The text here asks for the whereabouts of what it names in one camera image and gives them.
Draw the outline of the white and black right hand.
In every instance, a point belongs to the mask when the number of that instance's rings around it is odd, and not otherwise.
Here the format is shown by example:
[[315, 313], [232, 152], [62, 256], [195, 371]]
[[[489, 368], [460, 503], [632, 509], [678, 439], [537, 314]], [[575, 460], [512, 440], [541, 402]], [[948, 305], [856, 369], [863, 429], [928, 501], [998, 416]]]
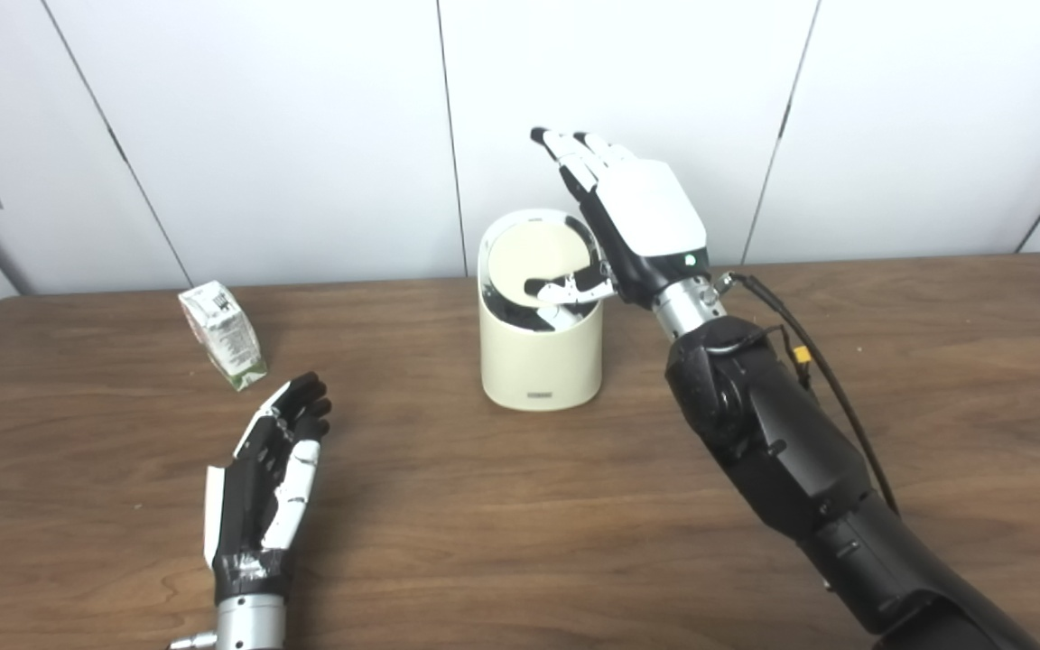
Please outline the white and black right hand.
[[598, 252], [578, 270], [525, 280], [529, 296], [554, 304], [617, 296], [649, 310], [669, 285], [709, 275], [706, 227], [668, 164], [594, 133], [534, 127], [531, 140], [557, 163]]

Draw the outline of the white and black left hand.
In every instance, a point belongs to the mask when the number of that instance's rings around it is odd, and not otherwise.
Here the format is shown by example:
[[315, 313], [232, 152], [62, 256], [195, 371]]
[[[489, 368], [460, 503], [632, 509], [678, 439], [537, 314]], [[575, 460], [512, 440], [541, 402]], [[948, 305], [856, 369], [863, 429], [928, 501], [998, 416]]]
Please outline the white and black left hand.
[[227, 465], [207, 468], [203, 555], [216, 605], [288, 598], [331, 407], [317, 373], [290, 379], [256, 408]]

